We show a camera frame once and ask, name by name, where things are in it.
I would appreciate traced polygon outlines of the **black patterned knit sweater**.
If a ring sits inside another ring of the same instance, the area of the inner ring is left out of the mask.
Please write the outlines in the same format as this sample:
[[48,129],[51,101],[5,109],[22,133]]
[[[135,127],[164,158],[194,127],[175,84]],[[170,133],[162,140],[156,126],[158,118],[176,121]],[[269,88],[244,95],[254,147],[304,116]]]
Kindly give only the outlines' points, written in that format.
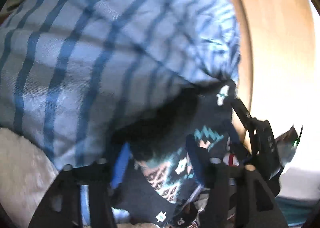
[[195,226],[204,185],[195,175],[187,140],[205,162],[222,162],[235,134],[232,80],[185,88],[152,114],[116,131],[111,143],[129,147],[129,161],[111,197],[118,223]]

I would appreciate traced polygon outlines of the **white fluffy blanket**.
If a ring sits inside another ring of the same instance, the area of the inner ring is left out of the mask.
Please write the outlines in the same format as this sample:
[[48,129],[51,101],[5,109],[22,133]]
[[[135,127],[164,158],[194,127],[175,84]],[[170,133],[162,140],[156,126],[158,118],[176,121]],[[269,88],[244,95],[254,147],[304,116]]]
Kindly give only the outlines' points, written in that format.
[[28,227],[58,171],[23,136],[1,128],[1,206],[17,227]]

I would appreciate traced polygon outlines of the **dark green curtain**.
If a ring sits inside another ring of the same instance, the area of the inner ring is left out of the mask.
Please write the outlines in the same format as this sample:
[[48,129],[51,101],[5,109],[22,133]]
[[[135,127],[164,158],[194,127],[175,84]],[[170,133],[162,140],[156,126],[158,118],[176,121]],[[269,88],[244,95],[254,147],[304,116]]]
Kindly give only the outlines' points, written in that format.
[[276,197],[289,227],[319,227],[319,199],[296,200]]

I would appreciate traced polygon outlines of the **blue striped blanket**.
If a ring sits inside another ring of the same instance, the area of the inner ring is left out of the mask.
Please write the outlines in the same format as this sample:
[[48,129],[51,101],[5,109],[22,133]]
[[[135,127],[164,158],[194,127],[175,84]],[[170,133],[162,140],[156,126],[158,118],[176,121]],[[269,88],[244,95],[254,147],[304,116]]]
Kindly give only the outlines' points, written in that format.
[[186,85],[238,79],[230,0],[25,0],[1,24],[1,126],[57,167]]

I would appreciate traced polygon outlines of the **wooden headboard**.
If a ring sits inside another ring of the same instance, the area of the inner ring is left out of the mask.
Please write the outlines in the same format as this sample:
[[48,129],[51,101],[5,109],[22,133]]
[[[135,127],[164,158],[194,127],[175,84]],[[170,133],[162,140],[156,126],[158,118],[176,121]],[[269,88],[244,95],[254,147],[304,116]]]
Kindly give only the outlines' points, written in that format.
[[315,32],[308,0],[231,0],[240,27],[238,97],[275,136],[303,123]]

